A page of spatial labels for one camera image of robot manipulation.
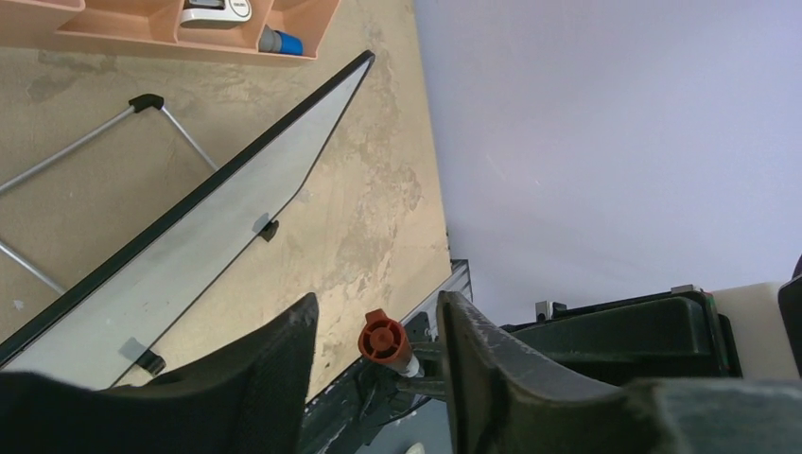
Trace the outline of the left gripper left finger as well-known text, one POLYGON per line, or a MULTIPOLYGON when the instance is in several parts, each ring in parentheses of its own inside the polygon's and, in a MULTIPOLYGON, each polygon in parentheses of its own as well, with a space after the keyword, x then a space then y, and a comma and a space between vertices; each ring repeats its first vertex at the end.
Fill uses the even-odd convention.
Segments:
POLYGON ((91 391, 1 376, 5 453, 294 453, 319 305, 308 293, 252 333, 143 386, 91 391))

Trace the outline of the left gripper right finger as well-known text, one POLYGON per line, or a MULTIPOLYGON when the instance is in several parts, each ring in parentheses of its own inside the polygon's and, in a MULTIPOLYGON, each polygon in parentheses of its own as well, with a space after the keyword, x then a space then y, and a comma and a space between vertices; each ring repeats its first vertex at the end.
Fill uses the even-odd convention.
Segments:
POLYGON ((801 385, 578 374, 491 323, 463 295, 437 302, 457 453, 797 453, 801 385))

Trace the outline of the red marker cap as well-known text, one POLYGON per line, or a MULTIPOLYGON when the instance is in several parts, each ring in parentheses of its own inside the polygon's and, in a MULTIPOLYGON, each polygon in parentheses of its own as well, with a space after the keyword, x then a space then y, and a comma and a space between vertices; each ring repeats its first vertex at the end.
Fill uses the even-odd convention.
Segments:
POLYGON ((395 372, 413 354, 405 327, 383 309, 365 314, 365 325, 357 339, 359 352, 368 360, 395 372))

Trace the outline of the black framed whiteboard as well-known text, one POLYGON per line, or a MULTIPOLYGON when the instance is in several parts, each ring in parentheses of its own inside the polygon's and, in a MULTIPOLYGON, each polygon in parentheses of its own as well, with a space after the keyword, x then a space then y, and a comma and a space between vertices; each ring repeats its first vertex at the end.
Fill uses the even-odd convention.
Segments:
POLYGON ((132 367, 303 188, 375 62, 364 51, 1 345, 5 373, 103 390, 132 367))

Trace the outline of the white red marker pen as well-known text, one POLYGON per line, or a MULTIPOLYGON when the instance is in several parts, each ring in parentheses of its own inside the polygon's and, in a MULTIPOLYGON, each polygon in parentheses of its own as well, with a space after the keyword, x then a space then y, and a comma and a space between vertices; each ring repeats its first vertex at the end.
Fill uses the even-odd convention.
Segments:
POLYGON ((425 370, 418 357, 412 355, 407 362, 397 367, 397 373, 405 378, 414 378, 423 377, 425 375, 425 370))

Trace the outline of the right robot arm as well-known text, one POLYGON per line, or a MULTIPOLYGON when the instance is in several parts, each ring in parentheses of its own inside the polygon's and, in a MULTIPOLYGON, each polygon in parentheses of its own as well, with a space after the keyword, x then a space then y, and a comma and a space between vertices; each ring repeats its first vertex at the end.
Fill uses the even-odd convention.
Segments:
POLYGON ((504 329, 555 362, 622 385, 646 377, 801 377, 801 268, 786 282, 694 285, 592 306, 542 301, 504 329))

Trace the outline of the white round object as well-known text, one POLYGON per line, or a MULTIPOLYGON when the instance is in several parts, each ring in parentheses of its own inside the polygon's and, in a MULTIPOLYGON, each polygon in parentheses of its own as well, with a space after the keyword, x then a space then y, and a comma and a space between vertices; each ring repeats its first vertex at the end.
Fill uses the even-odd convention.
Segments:
POLYGON ((425 446, 423 443, 415 443, 411 445, 404 454, 426 454, 425 446))

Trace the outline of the blue grey small item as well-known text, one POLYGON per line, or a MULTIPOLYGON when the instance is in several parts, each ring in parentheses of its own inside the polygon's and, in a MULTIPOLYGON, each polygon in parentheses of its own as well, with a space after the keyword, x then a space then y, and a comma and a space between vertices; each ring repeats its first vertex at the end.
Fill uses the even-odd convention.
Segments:
POLYGON ((262 53, 302 56, 304 45, 293 35, 265 26, 257 43, 257 50, 262 53))

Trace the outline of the peach plastic desk organizer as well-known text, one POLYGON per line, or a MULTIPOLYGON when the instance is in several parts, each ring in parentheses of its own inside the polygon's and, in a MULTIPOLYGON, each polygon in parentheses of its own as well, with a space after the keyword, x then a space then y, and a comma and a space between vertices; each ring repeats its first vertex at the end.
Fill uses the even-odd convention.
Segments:
POLYGON ((180 27, 184 1, 4 1, 1 45, 40 50, 262 66, 314 61, 337 1, 250 1, 231 29, 180 27), (302 56, 262 53, 264 27, 299 38, 302 56))

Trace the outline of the white grey tape dispenser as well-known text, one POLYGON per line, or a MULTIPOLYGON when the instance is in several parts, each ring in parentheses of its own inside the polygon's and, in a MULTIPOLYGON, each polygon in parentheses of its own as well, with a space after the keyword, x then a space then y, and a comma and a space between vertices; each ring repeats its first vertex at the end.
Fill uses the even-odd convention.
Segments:
POLYGON ((187 0, 183 2, 180 27, 231 29, 249 22, 252 15, 249 0, 187 0))

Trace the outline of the black aluminium base frame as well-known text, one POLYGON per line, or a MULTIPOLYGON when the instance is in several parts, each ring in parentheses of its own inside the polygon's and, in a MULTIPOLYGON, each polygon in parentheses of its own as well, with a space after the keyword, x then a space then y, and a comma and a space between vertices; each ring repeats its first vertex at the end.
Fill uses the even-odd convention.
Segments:
MULTIPOLYGON (((469 262, 451 262, 452 274, 433 290, 401 323, 410 340, 437 337, 435 306, 438 293, 459 291, 473 297, 469 262)), ((400 375, 385 366, 360 358, 305 405, 300 453, 357 453, 369 446, 383 429, 413 412, 419 398, 395 387, 400 375)))

